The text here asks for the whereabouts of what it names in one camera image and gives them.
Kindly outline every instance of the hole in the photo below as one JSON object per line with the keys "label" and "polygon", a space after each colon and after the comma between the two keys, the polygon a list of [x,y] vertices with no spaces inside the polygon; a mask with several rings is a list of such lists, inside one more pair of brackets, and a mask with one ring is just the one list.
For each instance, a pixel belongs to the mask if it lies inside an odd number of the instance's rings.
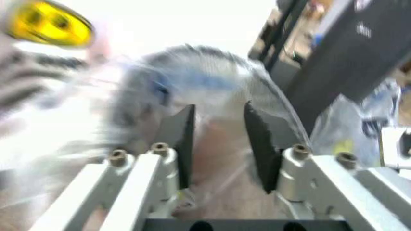
{"label": "hole", "polygon": [[311,180],[310,185],[311,185],[311,188],[313,188],[313,189],[318,188],[317,179],[313,178],[313,179]]}
{"label": "hole", "polygon": [[113,156],[117,157],[121,155],[121,151],[114,151]]}
{"label": "hole", "polygon": [[304,226],[296,222],[288,222],[284,225],[284,231],[307,231]]}
{"label": "hole", "polygon": [[296,148],[297,148],[298,150],[301,150],[301,151],[305,151],[305,150],[306,150],[306,148],[305,148],[303,145],[301,145],[301,144],[297,144],[297,145],[296,145]]}
{"label": "hole", "polygon": [[205,222],[205,221],[198,221],[194,223],[189,231],[213,231],[213,227],[210,225],[210,223]]}
{"label": "hole", "polygon": [[54,20],[53,20],[53,24],[60,29],[66,29],[68,28],[68,19],[66,19],[66,17],[62,16],[62,15],[56,15]]}
{"label": "hole", "polygon": [[346,160],[349,160],[349,161],[356,161],[357,160],[357,158],[351,153],[341,153],[341,157],[346,159]]}

